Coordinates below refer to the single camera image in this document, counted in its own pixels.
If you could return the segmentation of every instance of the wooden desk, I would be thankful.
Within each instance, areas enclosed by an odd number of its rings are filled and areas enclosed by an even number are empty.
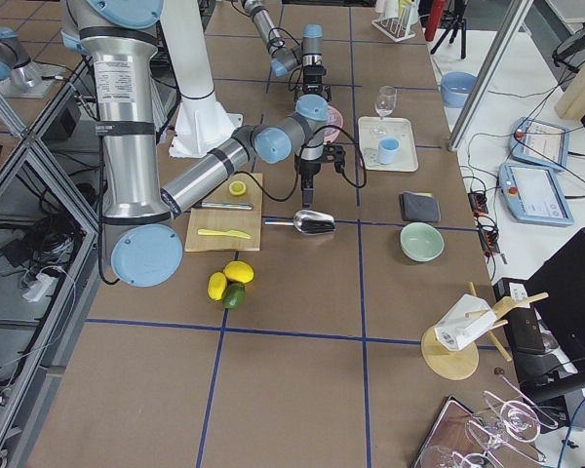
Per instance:
[[[395,115],[413,123],[420,169],[369,173],[369,186],[356,191],[324,167],[312,208],[336,217],[333,235],[264,226],[260,252],[186,253],[159,287],[101,288],[30,468],[405,468],[445,396],[480,409],[484,389],[510,395],[493,376],[497,366],[512,372],[495,350],[482,350],[479,369],[461,382],[432,373],[420,352],[423,332],[467,293],[468,281],[492,301],[456,157],[441,149],[449,130],[420,31],[395,45],[371,26],[371,9],[268,6],[295,36],[307,22],[324,26],[326,82],[349,131],[373,115],[380,85],[399,88]],[[293,111],[285,81],[269,78],[253,25],[229,4],[217,4],[207,43],[228,112],[256,124]],[[159,151],[163,183],[194,164]],[[253,169],[267,190],[290,190],[292,159]],[[430,263],[399,248],[403,190],[440,199],[447,247]],[[265,199],[263,214],[299,208],[296,193],[284,204]],[[175,222],[182,236],[187,222]],[[224,311],[206,285],[234,258],[251,264],[255,279],[243,306]]]

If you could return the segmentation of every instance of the cutting board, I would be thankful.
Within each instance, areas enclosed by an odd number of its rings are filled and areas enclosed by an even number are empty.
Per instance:
[[[252,174],[262,185],[262,174]],[[247,185],[247,193],[240,197],[230,195],[229,184],[234,180],[241,180]],[[209,202],[251,203],[253,209],[219,210],[193,209],[188,220],[186,243],[187,252],[206,251],[259,251],[260,229],[262,224],[262,191],[255,182],[245,174],[236,174],[226,180],[213,193],[206,197]],[[227,231],[236,229],[247,232],[251,239],[224,236],[200,236],[198,229],[215,229]]]

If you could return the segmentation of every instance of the black tripod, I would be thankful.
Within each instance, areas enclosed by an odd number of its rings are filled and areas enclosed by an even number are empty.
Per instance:
[[[452,44],[455,41],[455,37],[457,37],[457,32],[461,30],[461,58],[466,58],[466,18],[464,17],[466,6],[468,6],[468,0],[455,0],[455,8],[453,9],[450,26],[447,27],[440,40],[431,49],[431,55],[436,53],[451,32],[452,34],[450,35],[450,39],[448,39],[448,43]]]

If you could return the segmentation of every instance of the black monitor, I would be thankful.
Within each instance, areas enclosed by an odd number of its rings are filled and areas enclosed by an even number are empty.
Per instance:
[[[579,374],[528,392],[536,402],[585,387],[585,228],[580,229],[525,282],[529,294],[546,292],[536,303],[544,325]]]

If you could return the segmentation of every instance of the light green bowl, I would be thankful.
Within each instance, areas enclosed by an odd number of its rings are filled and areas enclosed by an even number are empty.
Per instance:
[[[413,222],[401,230],[401,249],[414,261],[429,261],[445,249],[445,240],[435,227]]]

